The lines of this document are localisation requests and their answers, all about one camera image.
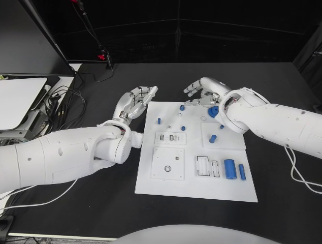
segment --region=robotic hand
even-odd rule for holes
[[[97,127],[58,131],[31,142],[0,147],[0,193],[34,185],[72,181],[123,164],[143,134],[128,124],[147,108],[157,86],[123,96],[114,119]]]
[[[249,129],[264,139],[322,159],[322,115],[279,104],[271,104],[252,89],[231,88],[212,78],[202,78],[185,90],[202,98],[189,105],[219,105],[216,120],[235,132]]]

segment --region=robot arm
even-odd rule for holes
[[[58,131],[31,142],[0,147],[0,193],[72,181],[126,162],[134,144],[128,124],[146,110],[157,87],[131,92],[134,96],[123,96],[114,119],[104,124]]]
[[[205,107],[215,103],[219,105],[216,120],[235,132],[244,134],[251,129],[264,139],[322,159],[321,114],[271,104],[254,90],[231,90],[222,82],[208,77],[185,92],[192,96],[202,88],[199,104]]]

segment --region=black wall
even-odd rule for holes
[[[98,60],[71,0],[32,0],[68,59]],[[117,63],[291,62],[322,1],[84,0]]]

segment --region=monitor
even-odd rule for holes
[[[23,0],[0,0],[0,75],[74,76]]]

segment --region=black table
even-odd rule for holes
[[[110,75],[103,65],[82,65],[81,72],[97,78]],[[223,81],[231,88],[254,88],[272,103],[311,111],[318,102],[291,63],[246,64],[117,64],[116,76],[97,83],[84,75],[88,109],[77,127],[94,127],[113,118],[123,94],[137,86],[159,86],[154,101],[185,102],[185,88],[202,77]],[[81,113],[81,100],[70,118]],[[146,113],[131,123],[144,132]],[[21,208],[11,232],[118,238],[141,229],[199,224],[232,228],[281,243],[322,243],[322,195],[291,179],[285,149],[245,134],[248,158],[259,203],[136,194],[140,149],[133,149],[123,165],[103,169],[78,180],[52,204]],[[322,184],[322,160],[297,153],[305,179]],[[42,203],[62,194],[71,183],[38,186],[16,204]]]

